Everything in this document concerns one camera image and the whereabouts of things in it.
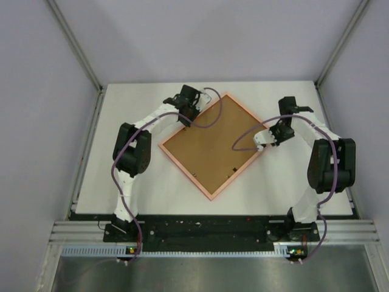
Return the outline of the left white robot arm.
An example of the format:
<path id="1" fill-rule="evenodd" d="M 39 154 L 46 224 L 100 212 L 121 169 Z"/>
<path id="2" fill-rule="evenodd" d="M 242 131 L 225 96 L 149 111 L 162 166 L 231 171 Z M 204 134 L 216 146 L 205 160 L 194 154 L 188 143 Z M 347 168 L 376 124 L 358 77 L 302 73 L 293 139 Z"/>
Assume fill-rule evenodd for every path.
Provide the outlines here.
<path id="1" fill-rule="evenodd" d="M 138 233 L 137 225 L 132 223 L 137 215 L 133 186 L 151 162 L 153 136 L 178 122 L 189 126 L 206 104 L 199 90 L 183 85 L 178 94 L 165 99 L 142 120 L 120 126 L 112 154 L 111 176 L 119 190 L 112 224 L 124 241 L 134 240 Z"/>

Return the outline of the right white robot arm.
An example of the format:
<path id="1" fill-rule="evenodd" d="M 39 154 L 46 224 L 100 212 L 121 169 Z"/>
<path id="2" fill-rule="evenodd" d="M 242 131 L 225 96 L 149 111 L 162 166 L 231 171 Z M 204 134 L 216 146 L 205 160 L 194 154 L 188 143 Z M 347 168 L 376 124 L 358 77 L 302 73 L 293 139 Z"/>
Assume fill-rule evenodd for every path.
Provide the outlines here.
<path id="1" fill-rule="evenodd" d="M 299 240 L 306 233 L 305 224 L 316 220 L 321 206 L 335 193 L 354 184 L 356 178 L 356 143 L 334 134 L 308 106 L 298 106 L 295 97 L 278 101 L 280 118 L 270 127 L 273 146 L 299 134 L 311 148 L 307 169 L 308 188 L 287 213 L 290 221 L 283 226 L 285 236 Z"/>

